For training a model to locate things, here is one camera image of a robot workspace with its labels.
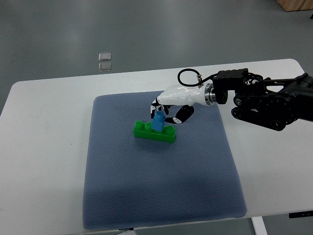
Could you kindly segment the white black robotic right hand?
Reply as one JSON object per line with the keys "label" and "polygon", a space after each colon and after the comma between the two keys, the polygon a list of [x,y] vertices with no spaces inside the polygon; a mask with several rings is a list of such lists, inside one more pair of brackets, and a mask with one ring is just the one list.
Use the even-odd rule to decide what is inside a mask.
{"label": "white black robotic right hand", "polygon": [[180,106],[180,109],[174,116],[166,117],[164,121],[171,124],[182,124],[194,113],[194,104],[203,106],[212,106],[215,104],[211,95],[212,91],[213,85],[210,83],[199,87],[173,85],[163,91],[152,102],[150,108],[151,118],[154,118],[157,111],[164,111],[165,114],[169,114],[170,107]]}

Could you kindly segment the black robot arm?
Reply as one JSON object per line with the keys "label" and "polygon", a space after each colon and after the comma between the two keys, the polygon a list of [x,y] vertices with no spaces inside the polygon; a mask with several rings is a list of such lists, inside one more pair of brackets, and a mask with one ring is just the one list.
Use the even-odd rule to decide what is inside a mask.
{"label": "black robot arm", "polygon": [[307,73],[291,79],[263,78],[248,71],[221,70],[208,77],[213,100],[226,104],[234,91],[234,118],[281,131],[298,119],[313,119],[313,78]]}

